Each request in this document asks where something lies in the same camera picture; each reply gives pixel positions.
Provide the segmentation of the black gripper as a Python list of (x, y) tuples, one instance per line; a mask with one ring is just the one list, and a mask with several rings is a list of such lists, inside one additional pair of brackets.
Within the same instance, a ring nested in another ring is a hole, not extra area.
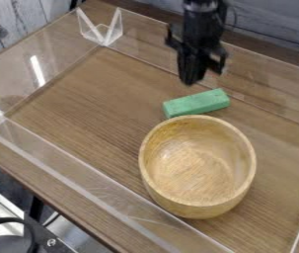
[(225, 32), (229, 2), (226, 0), (184, 0), (184, 20), (168, 27), (166, 44), (177, 51), (182, 83), (194, 85), (209, 68), (222, 74), (229, 53), (221, 39)]

